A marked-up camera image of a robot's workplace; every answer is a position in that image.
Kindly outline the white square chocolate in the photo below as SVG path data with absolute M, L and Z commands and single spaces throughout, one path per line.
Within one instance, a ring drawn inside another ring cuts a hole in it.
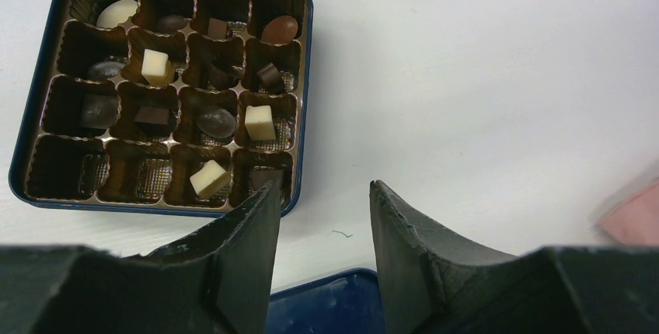
M 271 106 L 247 106 L 245 127 L 251 141 L 272 141 L 276 139 Z

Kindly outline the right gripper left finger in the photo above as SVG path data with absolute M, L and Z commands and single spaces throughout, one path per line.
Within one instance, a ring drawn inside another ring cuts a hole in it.
M 263 333 L 280 183 L 145 256 L 82 245 L 1 249 L 3 333 Z

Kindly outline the blue chocolate box with insert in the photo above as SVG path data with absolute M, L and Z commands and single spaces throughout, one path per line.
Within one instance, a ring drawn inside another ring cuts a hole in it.
M 9 188 L 37 207 L 219 217 L 266 171 L 281 174 L 281 212 L 302 186 L 312 0 L 52 0 L 9 169 Z M 286 44 L 263 42 L 278 16 L 298 21 Z M 141 75 L 145 49 L 167 53 L 167 86 Z M 269 105 L 276 139 L 251 141 L 247 106 Z M 209 160 L 231 182 L 199 197 L 190 177 Z

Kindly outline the white oval chocolate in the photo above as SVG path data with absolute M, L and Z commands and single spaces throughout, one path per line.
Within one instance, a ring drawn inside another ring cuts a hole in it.
M 135 0 L 119 0 L 108 5 L 98 16 L 96 26 L 111 29 L 121 23 L 127 22 L 138 9 Z

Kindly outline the blue box lid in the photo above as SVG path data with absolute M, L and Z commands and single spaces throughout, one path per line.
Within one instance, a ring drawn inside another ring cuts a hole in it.
M 346 270 L 272 294 L 267 333 L 384 333 L 377 273 Z

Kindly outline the milk oval chocolate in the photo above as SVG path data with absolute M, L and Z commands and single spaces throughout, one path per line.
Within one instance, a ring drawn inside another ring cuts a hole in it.
M 298 21 L 295 17 L 278 16 L 265 25 L 260 39 L 271 44 L 286 44 L 293 41 L 297 33 Z

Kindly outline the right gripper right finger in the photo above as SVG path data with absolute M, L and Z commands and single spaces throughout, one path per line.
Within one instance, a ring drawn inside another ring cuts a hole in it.
M 513 256 L 409 205 L 380 180 L 370 215 L 389 333 L 656 333 L 658 250 L 545 246 Z

